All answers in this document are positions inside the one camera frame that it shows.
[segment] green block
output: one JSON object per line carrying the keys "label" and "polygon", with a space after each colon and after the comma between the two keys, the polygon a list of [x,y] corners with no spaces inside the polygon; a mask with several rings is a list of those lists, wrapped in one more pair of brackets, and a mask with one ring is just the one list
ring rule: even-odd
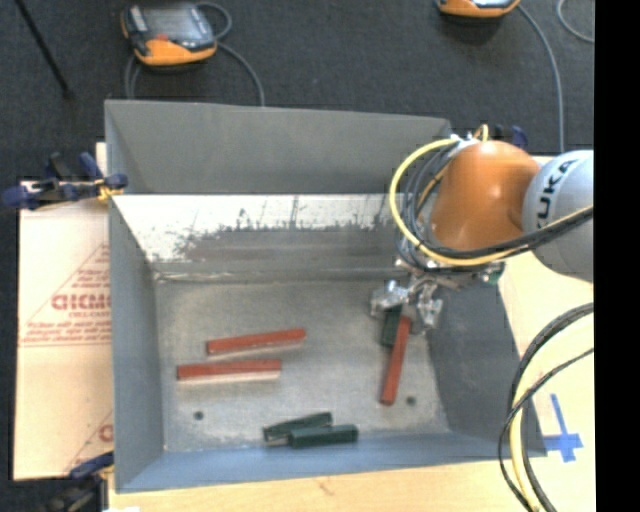
{"label": "green block", "polygon": [[324,427],[333,423],[333,417],[330,412],[321,412],[318,414],[311,414],[302,418],[297,418],[290,421],[284,421],[265,427],[262,429],[264,440],[267,442],[275,441],[288,437],[291,431],[301,428],[313,428]]}
{"label": "green block", "polygon": [[402,305],[393,307],[385,311],[384,324],[382,326],[382,336],[380,338],[380,344],[386,348],[393,348],[396,342],[396,334],[398,332],[398,325],[400,323],[400,317],[402,316]]}
{"label": "green block", "polygon": [[289,436],[289,445],[293,448],[309,448],[338,443],[355,443],[357,440],[358,428],[355,425],[330,425],[292,430]]}

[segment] blue tape marker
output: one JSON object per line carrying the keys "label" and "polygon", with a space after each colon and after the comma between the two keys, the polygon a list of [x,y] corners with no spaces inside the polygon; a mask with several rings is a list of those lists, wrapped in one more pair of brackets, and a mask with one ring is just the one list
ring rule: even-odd
{"label": "blue tape marker", "polygon": [[562,410],[560,409],[560,402],[555,394],[551,394],[551,402],[553,403],[553,409],[556,412],[558,423],[560,424],[560,435],[556,436],[544,436],[543,441],[548,451],[558,450],[562,455],[563,462],[573,462],[576,460],[576,456],[573,452],[576,448],[583,448],[584,445],[580,440],[578,434],[569,434],[567,426],[562,416]]}

